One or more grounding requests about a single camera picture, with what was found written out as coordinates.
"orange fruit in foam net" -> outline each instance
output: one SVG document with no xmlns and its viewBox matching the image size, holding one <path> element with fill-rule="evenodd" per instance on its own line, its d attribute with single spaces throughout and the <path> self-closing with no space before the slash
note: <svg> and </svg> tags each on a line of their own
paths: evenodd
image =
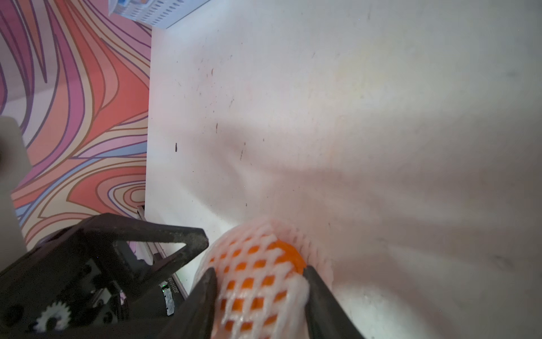
<svg viewBox="0 0 542 339">
<path fill-rule="evenodd" d="M 278 236 L 283 235 L 293 246 Z M 202 260 L 196 281 L 208 267 L 218 280 L 213 338 L 302 338 L 308 282 L 302 276 L 318 254 L 301 237 L 288 237 L 269 220 L 250 222 L 223 234 Z"/>
</svg>

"white table surface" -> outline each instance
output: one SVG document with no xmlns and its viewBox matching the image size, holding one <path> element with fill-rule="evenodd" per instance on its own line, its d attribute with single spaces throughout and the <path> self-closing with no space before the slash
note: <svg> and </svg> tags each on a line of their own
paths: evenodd
<svg viewBox="0 0 542 339">
<path fill-rule="evenodd" d="M 147 219 L 290 220 L 368 339 L 541 338 L 541 4 L 212 0 L 155 29 Z"/>
</svg>

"gear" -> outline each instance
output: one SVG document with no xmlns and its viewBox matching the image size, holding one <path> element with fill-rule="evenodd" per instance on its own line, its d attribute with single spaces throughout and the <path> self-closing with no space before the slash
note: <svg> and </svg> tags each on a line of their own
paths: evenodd
<svg viewBox="0 0 542 339">
<path fill-rule="evenodd" d="M 54 327 L 52 329 L 60 331 L 68 327 L 68 323 L 71 320 L 72 315 L 68 305 L 63 302 L 55 302 L 50 306 L 47 306 L 45 311 L 41 312 L 41 316 L 36 319 L 36 325 L 34 330 L 36 332 L 47 332 L 47 325 L 51 326 L 53 322 Z"/>
</svg>

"patterned floor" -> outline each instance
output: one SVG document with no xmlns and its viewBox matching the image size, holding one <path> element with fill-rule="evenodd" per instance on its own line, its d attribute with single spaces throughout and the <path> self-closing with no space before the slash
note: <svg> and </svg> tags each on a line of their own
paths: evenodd
<svg viewBox="0 0 542 339">
<path fill-rule="evenodd" d="M 32 171 L 12 193 L 28 247 L 145 196 L 151 29 L 107 0 L 0 1 L 0 114 Z"/>
</svg>

